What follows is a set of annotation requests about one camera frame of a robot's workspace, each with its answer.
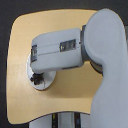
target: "light wood surface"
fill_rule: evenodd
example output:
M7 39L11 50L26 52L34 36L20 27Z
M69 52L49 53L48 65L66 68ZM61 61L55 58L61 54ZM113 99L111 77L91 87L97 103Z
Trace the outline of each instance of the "light wood surface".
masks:
M50 88L38 91L29 84L26 62L34 37L51 31L81 28L94 12L45 11L23 15L15 20L7 62L7 116L10 123L25 123L60 111L90 113L92 98L102 76L89 63L82 68L58 71Z

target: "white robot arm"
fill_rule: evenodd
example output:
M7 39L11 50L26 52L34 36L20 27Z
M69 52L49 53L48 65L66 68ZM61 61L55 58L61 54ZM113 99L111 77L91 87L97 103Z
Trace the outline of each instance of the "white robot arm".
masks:
M103 71L103 81L91 106L91 128L127 128L127 53L121 19L113 11L103 9L90 18L82 32L71 29L35 38L31 68L39 75L50 70L80 67L87 60L91 60L97 70L102 65L99 71Z

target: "metal base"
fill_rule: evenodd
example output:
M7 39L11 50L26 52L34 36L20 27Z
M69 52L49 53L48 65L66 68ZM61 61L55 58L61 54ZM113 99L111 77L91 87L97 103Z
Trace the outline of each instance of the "metal base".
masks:
M28 80L29 80L31 86L37 90L44 90L44 89L48 88L56 76L56 71L44 72L43 73L44 81L42 81L39 85L35 85L34 82L32 82L30 80L32 75L34 74L34 72L32 71L32 69L30 67L30 55L28 56L28 59L27 59L26 70L27 70Z

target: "wooden board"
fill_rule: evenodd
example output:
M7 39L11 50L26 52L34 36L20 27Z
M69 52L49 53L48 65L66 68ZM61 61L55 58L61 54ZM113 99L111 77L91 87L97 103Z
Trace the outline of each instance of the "wooden board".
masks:
M29 84L26 62L34 37L51 31L81 28L94 12L44 11L23 15L15 20L7 62L7 115L10 123L25 123L60 111L90 113L92 98L102 76L89 63L82 68L58 71L50 88L38 91Z

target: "curved wooden panel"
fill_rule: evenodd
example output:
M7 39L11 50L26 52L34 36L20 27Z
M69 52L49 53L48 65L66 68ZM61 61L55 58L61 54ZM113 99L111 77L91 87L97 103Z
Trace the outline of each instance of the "curved wooden panel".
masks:
M12 124L29 122L59 111L90 113L92 98L102 76L89 63L58 71L51 87L35 90L27 79L26 62L31 41L41 33L81 28L95 11L56 10L20 16L13 24L7 62L7 115Z

